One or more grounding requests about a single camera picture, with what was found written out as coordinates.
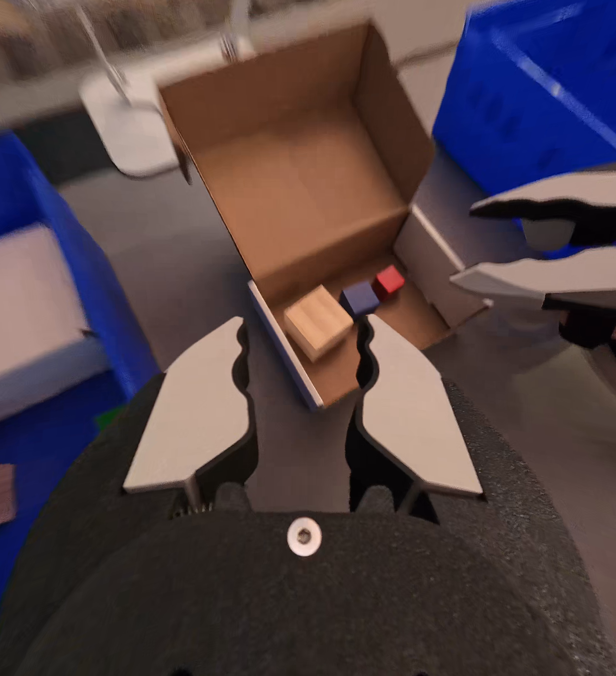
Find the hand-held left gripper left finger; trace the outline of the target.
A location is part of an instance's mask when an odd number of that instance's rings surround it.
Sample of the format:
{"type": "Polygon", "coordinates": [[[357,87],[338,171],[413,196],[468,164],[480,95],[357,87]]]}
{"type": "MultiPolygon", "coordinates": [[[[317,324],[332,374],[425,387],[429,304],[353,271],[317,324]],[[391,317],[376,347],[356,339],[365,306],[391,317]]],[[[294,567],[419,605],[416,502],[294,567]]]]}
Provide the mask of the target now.
{"type": "Polygon", "coordinates": [[[242,317],[191,345],[165,372],[123,489],[181,489],[213,500],[220,486],[245,486],[258,466],[250,344],[242,317]]]}

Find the white cardboard box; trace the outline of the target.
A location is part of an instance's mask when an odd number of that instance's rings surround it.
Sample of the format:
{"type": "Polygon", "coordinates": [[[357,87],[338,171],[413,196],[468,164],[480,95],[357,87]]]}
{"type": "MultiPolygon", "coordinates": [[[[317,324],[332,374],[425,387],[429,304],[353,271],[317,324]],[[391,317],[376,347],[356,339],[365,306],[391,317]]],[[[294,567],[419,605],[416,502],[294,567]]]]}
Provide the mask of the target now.
{"type": "Polygon", "coordinates": [[[0,237],[0,421],[110,370],[52,229],[0,237]]]}
{"type": "Polygon", "coordinates": [[[311,410],[358,387],[356,328],[311,363],[286,308],[323,285],[337,298],[394,265],[376,313],[424,350],[491,305],[415,204],[435,147],[370,20],[332,28],[160,86],[190,159],[251,275],[257,312],[311,410]]]}

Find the dark rectangular table panel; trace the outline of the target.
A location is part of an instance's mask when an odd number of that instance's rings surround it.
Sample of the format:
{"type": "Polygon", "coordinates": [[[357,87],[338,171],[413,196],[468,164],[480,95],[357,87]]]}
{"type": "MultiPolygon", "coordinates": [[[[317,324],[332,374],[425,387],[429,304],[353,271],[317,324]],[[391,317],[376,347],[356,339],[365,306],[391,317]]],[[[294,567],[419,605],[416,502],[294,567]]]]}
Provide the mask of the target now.
{"type": "Polygon", "coordinates": [[[32,120],[13,131],[54,186],[113,167],[82,108],[32,120]]]}

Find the red cube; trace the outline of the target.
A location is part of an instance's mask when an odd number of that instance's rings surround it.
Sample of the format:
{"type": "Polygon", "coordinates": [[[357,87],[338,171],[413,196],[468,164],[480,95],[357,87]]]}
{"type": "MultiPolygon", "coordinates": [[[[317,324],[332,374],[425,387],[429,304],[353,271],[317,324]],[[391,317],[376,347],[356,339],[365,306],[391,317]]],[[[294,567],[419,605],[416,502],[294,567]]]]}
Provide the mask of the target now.
{"type": "Polygon", "coordinates": [[[389,265],[375,275],[371,283],[380,303],[392,299],[405,285],[405,277],[394,265],[389,265]]]}

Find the blue plastic bin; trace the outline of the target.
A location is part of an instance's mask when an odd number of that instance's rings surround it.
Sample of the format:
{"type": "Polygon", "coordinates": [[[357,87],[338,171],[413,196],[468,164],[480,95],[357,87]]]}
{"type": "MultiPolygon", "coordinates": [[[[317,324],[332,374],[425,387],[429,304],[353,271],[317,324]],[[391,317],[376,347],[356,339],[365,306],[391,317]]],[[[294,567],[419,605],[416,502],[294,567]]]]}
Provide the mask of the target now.
{"type": "Polygon", "coordinates": [[[61,480],[119,410],[160,369],[101,247],[12,132],[0,134],[0,235],[50,226],[110,369],[0,422],[0,464],[15,466],[17,514],[0,525],[0,601],[28,531],[61,480]]]}
{"type": "Polygon", "coordinates": [[[490,196],[616,164],[616,1],[471,7],[433,136],[490,196]]]}

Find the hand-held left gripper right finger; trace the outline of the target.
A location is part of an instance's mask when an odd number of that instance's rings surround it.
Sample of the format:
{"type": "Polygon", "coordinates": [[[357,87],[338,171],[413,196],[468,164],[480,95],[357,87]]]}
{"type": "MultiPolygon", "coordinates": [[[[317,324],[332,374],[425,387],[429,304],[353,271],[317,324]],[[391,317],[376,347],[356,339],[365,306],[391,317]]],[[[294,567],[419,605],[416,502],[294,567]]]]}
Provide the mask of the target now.
{"type": "Polygon", "coordinates": [[[361,399],[346,433],[350,509],[372,486],[396,510],[432,510],[429,494],[483,498],[483,488],[439,371],[379,316],[358,326],[361,399]]]}

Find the blue cube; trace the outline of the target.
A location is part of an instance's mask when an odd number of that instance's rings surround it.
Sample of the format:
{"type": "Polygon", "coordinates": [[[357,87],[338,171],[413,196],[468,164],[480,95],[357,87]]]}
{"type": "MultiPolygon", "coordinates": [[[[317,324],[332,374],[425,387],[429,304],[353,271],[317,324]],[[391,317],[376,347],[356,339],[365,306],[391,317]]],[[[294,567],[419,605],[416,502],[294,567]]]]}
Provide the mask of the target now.
{"type": "Polygon", "coordinates": [[[339,304],[356,322],[361,317],[375,312],[380,300],[368,281],[361,281],[345,287],[339,295],[339,304]]]}

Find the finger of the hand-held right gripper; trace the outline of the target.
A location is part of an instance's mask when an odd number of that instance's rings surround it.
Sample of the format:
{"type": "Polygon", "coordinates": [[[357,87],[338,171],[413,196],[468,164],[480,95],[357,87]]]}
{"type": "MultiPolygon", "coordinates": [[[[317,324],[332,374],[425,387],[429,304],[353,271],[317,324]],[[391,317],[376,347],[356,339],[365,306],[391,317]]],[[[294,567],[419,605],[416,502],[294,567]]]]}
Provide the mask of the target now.
{"type": "Polygon", "coordinates": [[[465,292],[513,306],[542,309],[547,301],[616,311],[616,246],[562,259],[479,263],[451,275],[465,292]]]}
{"type": "Polygon", "coordinates": [[[472,217],[517,220],[536,251],[616,243],[616,168],[559,174],[475,202],[472,217]]]}

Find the light wooden cube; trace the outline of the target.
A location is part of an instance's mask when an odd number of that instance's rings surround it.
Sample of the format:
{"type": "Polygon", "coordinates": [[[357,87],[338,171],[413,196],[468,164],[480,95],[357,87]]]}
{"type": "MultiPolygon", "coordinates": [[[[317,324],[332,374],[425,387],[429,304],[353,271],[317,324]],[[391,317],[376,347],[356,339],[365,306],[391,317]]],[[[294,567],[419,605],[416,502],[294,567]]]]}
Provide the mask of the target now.
{"type": "Polygon", "coordinates": [[[324,285],[319,285],[284,310],[286,333],[310,362],[339,345],[354,326],[353,318],[324,285]]]}

